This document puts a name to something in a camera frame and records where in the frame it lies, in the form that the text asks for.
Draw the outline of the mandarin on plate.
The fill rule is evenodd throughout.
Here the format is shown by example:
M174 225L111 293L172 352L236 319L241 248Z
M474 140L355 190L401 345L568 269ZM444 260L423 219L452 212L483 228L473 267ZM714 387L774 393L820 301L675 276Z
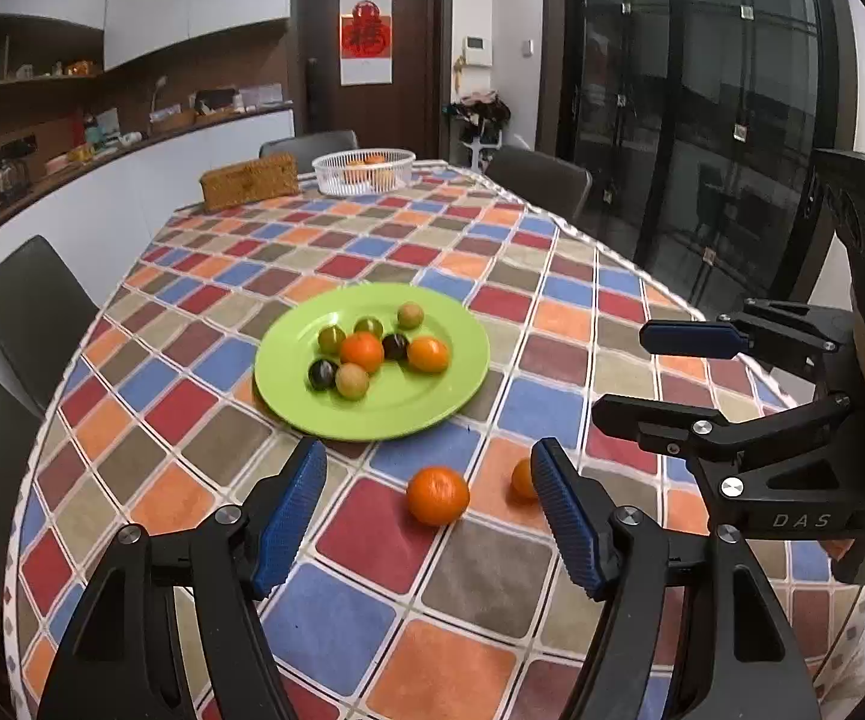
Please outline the mandarin on plate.
M341 345L340 361L354 362L372 376L385 361L382 340L369 333L351 333Z

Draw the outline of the dark chair far end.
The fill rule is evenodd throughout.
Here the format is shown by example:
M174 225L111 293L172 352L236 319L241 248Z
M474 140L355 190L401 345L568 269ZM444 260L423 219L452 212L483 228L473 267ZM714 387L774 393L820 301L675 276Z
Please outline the dark chair far end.
M358 148L358 137L353 130L330 130L330 132L309 133L300 137L266 142L260 147L259 156L265 158L275 153L291 154L296 158L299 171L309 172L312 161L320 156L356 148Z

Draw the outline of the dark green plum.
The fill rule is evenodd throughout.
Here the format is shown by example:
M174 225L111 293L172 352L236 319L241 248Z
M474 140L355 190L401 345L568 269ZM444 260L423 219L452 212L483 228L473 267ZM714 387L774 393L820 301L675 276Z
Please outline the dark green plum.
M384 349L385 361L406 361L408 359L408 346L410 339L403 333L389 333L382 338L382 349Z

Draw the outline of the small orange mandarin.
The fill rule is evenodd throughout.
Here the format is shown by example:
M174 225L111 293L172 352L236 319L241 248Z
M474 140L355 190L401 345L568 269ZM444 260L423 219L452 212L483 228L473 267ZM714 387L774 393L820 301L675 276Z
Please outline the small orange mandarin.
M527 457L520 458L515 463L514 470L510 472L510 489L522 500L537 500L538 493L531 477L530 460Z

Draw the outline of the green yellow tomato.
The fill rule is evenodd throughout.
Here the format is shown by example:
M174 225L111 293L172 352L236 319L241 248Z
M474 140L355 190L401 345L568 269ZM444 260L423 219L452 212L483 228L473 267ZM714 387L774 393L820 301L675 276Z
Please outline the green yellow tomato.
M320 353L327 356L338 356L341 351L341 345L345 340L345 330L338 327L338 325L327 325L317 335Z

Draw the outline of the green fruit back plate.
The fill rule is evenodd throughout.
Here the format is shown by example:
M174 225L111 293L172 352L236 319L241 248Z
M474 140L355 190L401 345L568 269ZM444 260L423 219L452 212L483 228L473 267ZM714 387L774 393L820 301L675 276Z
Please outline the green fruit back plate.
M373 335L378 340L382 340L384 338L384 325L379 319L376 317L361 317L355 323L355 332L356 333L369 333L369 335Z

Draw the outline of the dark brown door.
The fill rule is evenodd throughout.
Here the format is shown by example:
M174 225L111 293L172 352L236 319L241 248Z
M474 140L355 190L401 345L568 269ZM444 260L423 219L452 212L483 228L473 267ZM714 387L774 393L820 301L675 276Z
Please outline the dark brown door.
M361 146L449 151L452 0L291 0L302 135L351 130Z

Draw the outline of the glass kettle on counter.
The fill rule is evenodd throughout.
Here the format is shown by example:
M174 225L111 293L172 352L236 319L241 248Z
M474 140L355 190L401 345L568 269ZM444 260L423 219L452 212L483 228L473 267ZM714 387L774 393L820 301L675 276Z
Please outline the glass kettle on counter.
M11 205L21 200L31 188L29 169L23 160L3 158L0 161L0 202Z

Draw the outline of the tan round fruit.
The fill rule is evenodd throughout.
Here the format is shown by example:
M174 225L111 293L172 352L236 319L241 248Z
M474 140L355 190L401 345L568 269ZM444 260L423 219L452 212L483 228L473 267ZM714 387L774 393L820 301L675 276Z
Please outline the tan round fruit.
M335 388L345 400L358 401L366 397L371 376L354 362L343 362L335 374Z

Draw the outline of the red poster on door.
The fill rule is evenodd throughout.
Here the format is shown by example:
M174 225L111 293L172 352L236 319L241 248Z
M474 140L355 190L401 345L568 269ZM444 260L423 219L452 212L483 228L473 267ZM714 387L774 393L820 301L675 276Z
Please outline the red poster on door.
M394 2L338 0L338 70L341 86L394 81Z

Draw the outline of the colourful checkered tablecloth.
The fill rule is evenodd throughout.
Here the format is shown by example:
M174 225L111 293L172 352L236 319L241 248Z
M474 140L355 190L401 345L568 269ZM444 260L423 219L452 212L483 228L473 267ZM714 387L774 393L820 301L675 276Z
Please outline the colourful checkered tablecloth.
M124 523L197 525L244 499L296 445L252 388L255 351L286 310L357 281L446 294L483 325L478 395L441 426L384 444L335 442L288 583L260 608L305 718L553 718L599 610L574 587L510 472L553 436L610 496L699 533L683 461L609 439L606 392L714 406L734 421L789 400L740 361L652 358L649 319L686 305L603 245L489 182L424 167L413 187L334 202L314 187L154 229L81 340L53 397L14 516L6 663L19 717L37 710L74 606ZM419 523L407 486L447 466L470 505Z

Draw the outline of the tan fruit back plate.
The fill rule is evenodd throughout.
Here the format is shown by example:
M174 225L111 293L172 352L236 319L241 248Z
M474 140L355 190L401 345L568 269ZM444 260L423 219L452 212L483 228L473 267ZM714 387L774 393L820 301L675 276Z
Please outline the tan fruit back plate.
M405 302L397 310L397 325L405 330L413 330L423 325L424 309L418 302Z

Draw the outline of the dark chair right side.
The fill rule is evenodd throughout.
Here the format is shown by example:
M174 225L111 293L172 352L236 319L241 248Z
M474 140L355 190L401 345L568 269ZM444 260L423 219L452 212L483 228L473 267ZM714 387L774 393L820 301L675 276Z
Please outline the dark chair right side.
M532 205L574 223L592 188L581 166L531 149L503 146L489 161L485 176Z

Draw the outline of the white wall intercom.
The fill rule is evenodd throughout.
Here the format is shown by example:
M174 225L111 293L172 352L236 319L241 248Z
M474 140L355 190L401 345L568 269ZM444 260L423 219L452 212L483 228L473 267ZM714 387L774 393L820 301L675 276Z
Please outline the white wall intercom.
M462 59L467 67L491 68L492 48L488 37L465 36L462 41Z

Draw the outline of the oranges in basket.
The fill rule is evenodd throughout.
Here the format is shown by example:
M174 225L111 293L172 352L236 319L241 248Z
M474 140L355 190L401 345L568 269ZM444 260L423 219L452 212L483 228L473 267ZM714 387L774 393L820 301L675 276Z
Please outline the oranges in basket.
M369 153L346 161L341 177L346 184L368 184L376 190L387 190L395 184L395 171L387 167L384 154Z

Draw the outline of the large orange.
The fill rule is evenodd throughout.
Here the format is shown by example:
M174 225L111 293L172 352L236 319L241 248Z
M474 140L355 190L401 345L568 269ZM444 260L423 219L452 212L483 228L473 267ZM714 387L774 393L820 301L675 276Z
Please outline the large orange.
M450 349L434 337L416 337L407 348L408 364L423 374L442 374L450 364Z

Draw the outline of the dark purple plum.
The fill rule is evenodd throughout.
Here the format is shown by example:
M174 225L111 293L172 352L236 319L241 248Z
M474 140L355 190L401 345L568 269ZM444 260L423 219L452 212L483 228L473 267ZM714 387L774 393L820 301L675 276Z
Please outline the dark purple plum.
M338 374L338 364L327 358L317 358L307 369L307 380L316 392L325 392L335 387Z

